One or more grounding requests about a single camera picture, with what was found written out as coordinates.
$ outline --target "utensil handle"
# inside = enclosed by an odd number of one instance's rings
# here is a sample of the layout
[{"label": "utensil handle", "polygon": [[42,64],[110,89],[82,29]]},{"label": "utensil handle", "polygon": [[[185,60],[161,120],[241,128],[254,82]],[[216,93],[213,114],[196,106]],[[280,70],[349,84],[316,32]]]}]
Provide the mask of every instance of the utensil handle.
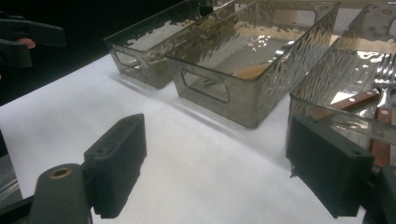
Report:
[{"label": "utensil handle", "polygon": [[[375,119],[384,123],[391,123],[392,108],[378,107],[375,110]],[[373,139],[370,151],[375,157],[374,164],[377,166],[389,166],[390,162],[390,144]]]},{"label": "utensil handle", "polygon": [[[344,100],[333,103],[329,105],[329,107],[338,110],[348,111],[358,106],[364,105],[370,101],[376,100],[377,98],[379,98],[379,93],[376,90],[362,91]],[[314,119],[325,119],[332,114],[331,111],[327,111],[324,109],[317,109],[313,111],[313,113],[314,115],[312,115],[312,117]]]},{"label": "utensil handle", "polygon": [[330,107],[348,111],[360,105],[364,105],[370,101],[373,101],[378,97],[378,91],[363,91],[342,101],[331,104]]}]

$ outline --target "rectangular plastic bin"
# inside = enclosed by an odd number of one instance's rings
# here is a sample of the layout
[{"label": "rectangular plastic bin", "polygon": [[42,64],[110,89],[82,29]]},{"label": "rectangular plastic bin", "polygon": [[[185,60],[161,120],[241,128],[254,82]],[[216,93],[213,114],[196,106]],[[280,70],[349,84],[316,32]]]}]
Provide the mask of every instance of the rectangular plastic bin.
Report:
[{"label": "rectangular plastic bin", "polygon": [[[201,6],[219,4],[224,5],[201,16]],[[164,54],[232,13],[235,3],[230,0],[183,1],[107,37],[104,42],[122,74],[160,89],[172,80]]]},{"label": "rectangular plastic bin", "polygon": [[[365,7],[290,93],[287,157],[335,217],[355,216],[364,203],[358,194],[362,183],[370,183],[381,167],[396,165],[394,93],[386,113],[378,114],[393,122],[375,118],[380,102],[375,76],[387,65],[386,73],[396,74],[390,56],[396,53],[395,20],[395,4]],[[314,131],[304,134],[303,126]],[[320,132],[328,141],[309,146]],[[384,209],[394,210],[394,193],[392,198],[382,190],[389,202]]]},{"label": "rectangular plastic bin", "polygon": [[[390,53],[396,52],[395,19],[395,4],[364,8],[290,93],[290,116],[323,122],[364,148],[369,147],[371,139],[394,147],[394,121],[386,123],[375,119],[379,97],[363,104],[356,104],[355,100],[358,94],[375,93],[377,69],[384,65],[381,65],[384,57],[387,59]],[[340,109],[336,103],[345,100],[356,106]],[[393,94],[390,103],[395,100]],[[394,157],[393,151],[390,157],[393,165]]]},{"label": "rectangular plastic bin", "polygon": [[[329,48],[338,2],[255,1],[167,54],[180,97],[256,128]],[[307,23],[291,14],[310,12]]]}]

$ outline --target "silverware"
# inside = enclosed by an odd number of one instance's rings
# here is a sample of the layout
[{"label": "silverware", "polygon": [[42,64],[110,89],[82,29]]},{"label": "silverware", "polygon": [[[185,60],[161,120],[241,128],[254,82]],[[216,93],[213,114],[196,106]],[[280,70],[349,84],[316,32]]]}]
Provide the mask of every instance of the silverware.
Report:
[{"label": "silverware", "polygon": [[[375,74],[375,86],[381,91],[379,104],[375,110],[375,119],[385,123],[391,123],[392,120],[390,95],[396,89],[395,63],[395,54],[384,54]],[[380,167],[389,165],[390,145],[388,143],[373,139],[370,151],[375,156],[375,165]]]}]

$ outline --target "screw hole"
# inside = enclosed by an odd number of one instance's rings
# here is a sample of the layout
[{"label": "screw hole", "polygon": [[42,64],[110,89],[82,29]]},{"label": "screw hole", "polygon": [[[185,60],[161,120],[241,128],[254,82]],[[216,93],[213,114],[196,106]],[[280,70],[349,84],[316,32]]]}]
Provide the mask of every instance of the screw hole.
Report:
[{"label": "screw hole", "polygon": [[105,148],[101,147],[101,148],[96,149],[96,153],[103,155],[103,154],[107,153],[107,150]]},{"label": "screw hole", "polygon": [[70,175],[72,173],[72,169],[65,167],[65,168],[60,168],[56,171],[54,171],[51,175],[50,178],[51,179],[60,179],[63,178],[67,175]]}]

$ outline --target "hammered texture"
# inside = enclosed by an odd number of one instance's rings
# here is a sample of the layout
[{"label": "hammered texture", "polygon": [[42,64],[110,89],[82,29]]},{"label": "hammered texture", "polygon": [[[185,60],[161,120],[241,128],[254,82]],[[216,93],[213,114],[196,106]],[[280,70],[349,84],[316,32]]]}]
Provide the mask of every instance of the hammered texture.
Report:
[{"label": "hammered texture", "polygon": [[183,1],[104,41],[122,74],[160,89],[172,80],[165,54],[235,13],[226,3],[202,18],[200,1]]},{"label": "hammered texture", "polygon": [[[314,11],[314,25],[276,23],[278,9]],[[336,2],[255,1],[169,51],[178,94],[256,128],[329,48],[337,9]],[[251,67],[262,71],[237,75]]]},{"label": "hammered texture", "polygon": [[364,8],[291,92],[290,115],[319,118],[362,147],[367,148],[371,138],[395,145],[396,127],[374,120],[376,101],[347,113],[332,108],[336,101],[375,87],[384,54],[396,52],[396,37],[389,33],[395,18],[395,4]]}]

